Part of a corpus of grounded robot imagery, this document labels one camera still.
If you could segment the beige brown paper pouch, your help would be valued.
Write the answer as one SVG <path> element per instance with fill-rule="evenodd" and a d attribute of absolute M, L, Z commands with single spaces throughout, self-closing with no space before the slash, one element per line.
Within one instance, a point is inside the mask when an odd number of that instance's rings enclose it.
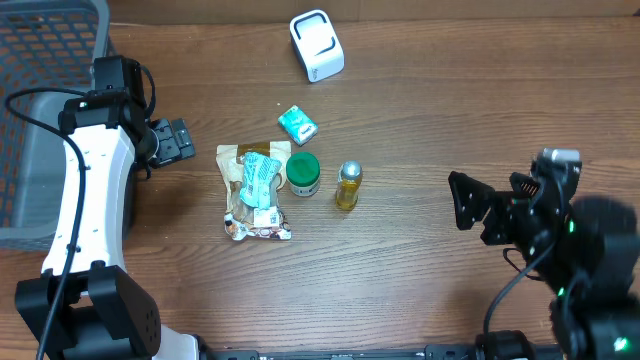
<path fill-rule="evenodd" d="M 220 145 L 217 148 L 216 162 L 226 187 L 226 211 L 233 213 L 238 221 L 248 221 L 253 207 L 247 206 L 240 199 L 244 173 L 244 156 L 248 152 L 257 152 L 279 160 L 282 166 L 271 184 L 271 206 L 279 207 L 278 195 L 287 182 L 286 162 L 292 154 L 288 141 L 267 141 L 236 145 Z"/>

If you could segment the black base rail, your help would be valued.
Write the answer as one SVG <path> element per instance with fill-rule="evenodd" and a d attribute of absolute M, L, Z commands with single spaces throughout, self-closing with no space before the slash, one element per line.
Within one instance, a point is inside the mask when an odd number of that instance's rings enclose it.
<path fill-rule="evenodd" d="M 206 360 L 478 360 L 485 359 L 473 345 L 426 345 L 422 349 L 258 352 L 207 348 Z"/>

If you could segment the green white tissue pack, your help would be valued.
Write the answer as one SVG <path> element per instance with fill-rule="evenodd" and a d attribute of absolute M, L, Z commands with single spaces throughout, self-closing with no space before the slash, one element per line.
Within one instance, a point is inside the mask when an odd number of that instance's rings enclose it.
<path fill-rule="evenodd" d="M 278 118 L 278 123 L 298 146 L 309 142 L 319 130 L 317 124 L 296 105 L 285 111 Z"/>

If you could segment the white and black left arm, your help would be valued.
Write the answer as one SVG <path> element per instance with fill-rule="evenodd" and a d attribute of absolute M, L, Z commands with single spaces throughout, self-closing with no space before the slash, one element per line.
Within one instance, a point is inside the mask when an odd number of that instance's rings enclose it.
<path fill-rule="evenodd" d="M 163 325 L 155 300 L 127 273 L 128 185 L 195 154 L 183 120 L 150 121 L 152 105 L 124 88 L 66 90 L 53 127 L 5 108 L 64 142 L 66 165 L 54 239 L 39 277 L 17 284 L 16 308 L 40 359 L 205 359 L 196 335 Z"/>

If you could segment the grey plastic mesh basket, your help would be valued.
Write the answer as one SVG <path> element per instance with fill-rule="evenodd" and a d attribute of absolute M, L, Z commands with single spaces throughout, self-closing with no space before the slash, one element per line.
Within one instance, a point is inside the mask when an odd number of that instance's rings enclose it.
<path fill-rule="evenodd" d="M 52 127 L 72 91 L 94 86 L 95 59 L 113 56 L 110 11 L 101 0 L 1 4 L 1 245 L 44 251 L 58 224 L 65 150 Z"/>

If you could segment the brown patterned snack packet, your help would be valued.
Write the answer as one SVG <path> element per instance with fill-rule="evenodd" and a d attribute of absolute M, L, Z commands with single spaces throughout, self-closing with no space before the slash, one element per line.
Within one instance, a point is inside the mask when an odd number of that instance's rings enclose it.
<path fill-rule="evenodd" d="M 246 237 L 273 240 L 292 238 L 291 227 L 278 206 L 267 210 L 252 208 L 248 221 L 238 221 L 233 213 L 228 213 L 224 216 L 224 224 L 226 233 L 234 241 L 242 241 Z"/>

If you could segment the teal white snack packet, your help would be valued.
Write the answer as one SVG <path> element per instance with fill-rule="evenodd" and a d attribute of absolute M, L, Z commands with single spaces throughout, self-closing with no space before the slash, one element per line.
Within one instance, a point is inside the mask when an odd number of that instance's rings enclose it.
<path fill-rule="evenodd" d="M 271 184 L 282 163 L 257 152 L 244 156 L 240 199 L 249 207 L 266 210 L 271 206 Z"/>

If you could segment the green lid white jar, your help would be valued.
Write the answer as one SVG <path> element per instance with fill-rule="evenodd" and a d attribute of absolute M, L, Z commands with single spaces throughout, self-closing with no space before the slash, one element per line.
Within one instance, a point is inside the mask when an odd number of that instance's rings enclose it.
<path fill-rule="evenodd" d="M 320 163 L 309 152 L 298 152 L 286 163 L 286 175 L 291 191 L 300 197 L 315 194 L 320 186 Z"/>

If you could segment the white barcode scanner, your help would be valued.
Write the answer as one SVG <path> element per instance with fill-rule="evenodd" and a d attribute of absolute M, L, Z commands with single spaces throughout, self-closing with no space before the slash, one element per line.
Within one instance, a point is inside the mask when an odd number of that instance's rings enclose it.
<path fill-rule="evenodd" d="M 291 44 L 308 81 L 316 83 L 340 73 L 345 55 L 328 14 L 313 9 L 289 23 Z"/>

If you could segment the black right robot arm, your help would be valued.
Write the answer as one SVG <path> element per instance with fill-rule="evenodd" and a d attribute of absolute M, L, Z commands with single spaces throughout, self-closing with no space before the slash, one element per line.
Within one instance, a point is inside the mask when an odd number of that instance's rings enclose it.
<path fill-rule="evenodd" d="M 511 190 L 497 191 L 450 173 L 457 227 L 469 230 L 481 222 L 486 245 L 512 245 L 526 263 L 487 309 L 479 338 L 486 358 L 534 355 L 522 333 L 491 329 L 496 308 L 525 277 L 555 293 L 552 331 L 566 358 L 638 358 L 639 298 L 631 292 L 639 260 L 637 218 L 611 198 L 575 200 L 580 174 L 579 163 L 535 162 L 530 174 L 511 174 Z"/>

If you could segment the clear bottle yellow liquid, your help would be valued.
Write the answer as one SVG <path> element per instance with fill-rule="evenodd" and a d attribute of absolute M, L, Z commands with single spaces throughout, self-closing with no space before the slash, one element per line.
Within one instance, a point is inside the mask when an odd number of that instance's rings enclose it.
<path fill-rule="evenodd" d="M 358 161 L 350 160 L 341 165 L 336 189 L 336 205 L 339 208 L 350 211 L 355 207 L 362 178 L 363 171 Z"/>

